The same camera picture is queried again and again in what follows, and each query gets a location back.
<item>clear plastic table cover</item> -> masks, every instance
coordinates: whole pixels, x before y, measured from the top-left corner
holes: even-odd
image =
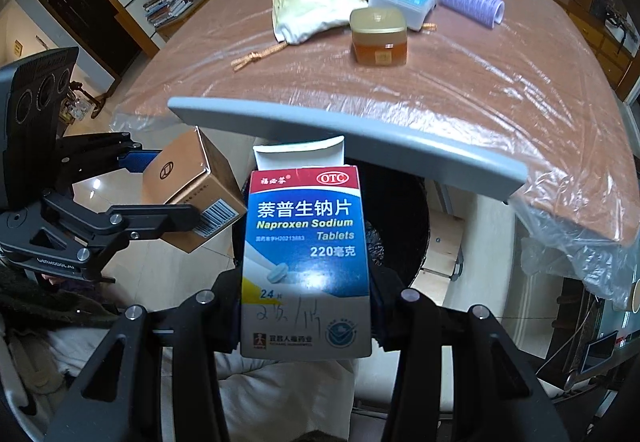
[[[494,29],[436,7],[437,31],[409,34],[402,67],[357,65],[348,28],[335,28],[234,73],[232,60],[276,43],[271,0],[210,0],[133,83],[112,127],[161,127],[176,119],[171,96],[210,96],[345,112],[512,155],[529,176],[509,204],[532,237],[624,304],[640,197],[615,95],[559,4],[503,1]]]

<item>stack of books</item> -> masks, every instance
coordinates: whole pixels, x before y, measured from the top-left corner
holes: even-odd
[[[146,20],[154,28],[174,20],[189,6],[191,6],[191,1],[185,2],[184,0],[149,0],[143,5],[146,11]]]

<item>jar lid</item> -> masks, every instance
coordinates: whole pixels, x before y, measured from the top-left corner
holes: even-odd
[[[406,20],[397,8],[357,8],[351,12],[349,24],[351,31],[359,34],[406,32]]]

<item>barcode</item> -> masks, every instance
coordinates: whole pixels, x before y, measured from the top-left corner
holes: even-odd
[[[222,229],[237,215],[238,213],[229,207],[224,200],[218,200],[200,215],[200,222],[193,229],[193,232],[202,237],[209,237]]]

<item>camera lens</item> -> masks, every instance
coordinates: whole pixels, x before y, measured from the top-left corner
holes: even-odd
[[[18,104],[15,107],[15,120],[18,124],[22,124],[24,119],[27,118],[29,114],[29,109],[31,108],[31,90],[28,89],[22,95],[20,95],[20,100],[18,100]]]
[[[66,87],[69,85],[69,70],[65,70],[64,72],[62,72],[62,75],[60,75],[60,80],[58,81],[58,93],[62,93],[63,91],[65,91]]]
[[[53,86],[55,84],[55,80],[53,75],[49,75],[45,80],[43,80],[40,85],[40,89],[38,90],[38,109],[44,108],[53,95]]]

